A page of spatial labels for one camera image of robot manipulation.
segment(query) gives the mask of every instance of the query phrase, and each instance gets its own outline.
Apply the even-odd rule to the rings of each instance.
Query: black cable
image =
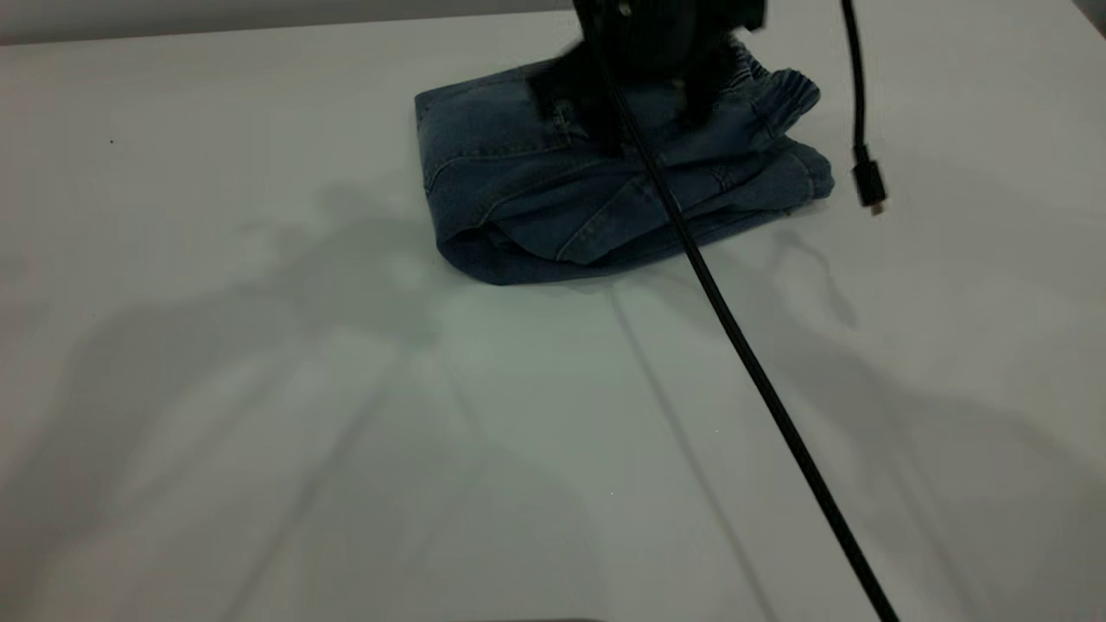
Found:
[[[853,0],[841,0],[841,12],[845,14],[845,32],[848,35],[848,55],[853,61],[853,147],[864,145],[864,124],[868,112],[864,92],[864,56],[860,55],[860,32],[856,28],[856,11]]]
[[[843,1],[847,4],[848,9],[852,9],[851,0]],[[834,501],[833,495],[830,493],[830,488],[822,478],[822,474],[818,473],[818,467],[814,464],[814,458],[811,457],[811,453],[806,449],[806,444],[803,443],[802,437],[799,435],[799,431],[795,428],[795,424],[792,423],[791,415],[789,415],[786,408],[783,407],[783,402],[781,402],[780,396],[776,395],[775,388],[772,386],[772,382],[768,379],[768,374],[764,373],[764,369],[761,366],[760,361],[757,360],[757,355],[753,354],[752,348],[749,346],[749,342],[741,332],[741,328],[738,326],[737,320],[733,319],[733,313],[730,312],[729,305],[727,305],[726,300],[722,298],[722,292],[718,290],[718,286],[714,283],[714,278],[711,276],[710,269],[707,268],[707,262],[703,261],[702,253],[699,252],[699,247],[696,245],[695,238],[691,237],[691,232],[687,228],[687,222],[684,221],[684,215],[680,212],[680,207],[676,196],[672,194],[664,173],[657,164],[656,154],[649,147],[645,136],[641,134],[641,128],[638,126],[637,120],[634,117],[634,112],[629,108],[629,104],[626,102],[626,95],[622,92],[622,89],[614,79],[611,66],[607,63],[606,55],[604,54],[603,48],[599,43],[598,35],[595,32],[595,24],[588,19],[582,19],[581,23],[584,29],[584,39],[592,48],[596,65],[598,66],[603,81],[609,91],[611,99],[614,101],[615,107],[618,110],[618,115],[622,117],[623,123],[625,123],[626,129],[630,135],[630,139],[634,142],[638,154],[640,154],[641,159],[645,163],[645,168],[653,180],[653,185],[657,189],[660,203],[668,212],[668,218],[672,222],[672,228],[676,229],[680,243],[684,246],[684,252],[687,253],[688,259],[691,261],[691,268],[695,270],[696,277],[699,278],[699,283],[707,293],[707,299],[710,301],[710,305],[714,309],[714,313],[718,315],[718,320],[722,324],[722,330],[724,330],[727,336],[730,338],[730,343],[733,344],[733,349],[738,352],[738,356],[741,359],[741,362],[744,363],[745,370],[749,372],[750,377],[752,377],[753,384],[757,385],[757,390],[760,392],[761,397],[764,400],[764,404],[772,414],[772,418],[775,421],[776,427],[780,428],[780,433],[783,435],[783,439],[787,444],[787,448],[791,449],[792,456],[794,456],[795,462],[799,464],[799,469],[802,471],[803,477],[806,478],[806,484],[811,487],[811,491],[814,494],[814,498],[817,501],[818,507],[822,508],[822,514],[830,523],[830,528],[837,538],[837,542],[841,545],[846,559],[848,559],[849,566],[853,567],[853,572],[856,573],[856,578],[860,581],[860,587],[864,588],[864,592],[867,594],[868,601],[872,602],[872,607],[875,609],[879,620],[881,622],[898,622],[898,615],[895,613],[895,609],[891,607],[890,601],[887,600],[887,595],[879,585],[879,580],[876,579],[876,574],[872,571],[872,567],[868,566],[868,560],[864,557],[864,551],[860,550],[860,546],[856,542],[856,538],[853,537],[853,531],[848,528],[845,517],[841,514],[841,509],[837,508],[837,502]],[[851,30],[855,30],[855,19],[847,21],[846,23],[851,23]],[[858,66],[855,58],[856,54],[854,54],[854,69]],[[858,113],[858,117],[863,117],[863,114]]]
[[[867,116],[867,99],[864,89],[864,58],[860,54],[860,31],[856,27],[856,11],[853,0],[841,0],[841,12],[845,15],[845,32],[848,35],[848,55],[853,61],[853,179],[860,195],[860,205],[872,209],[873,216],[884,212],[887,190],[879,174],[879,165],[868,154],[864,143],[864,127]]]

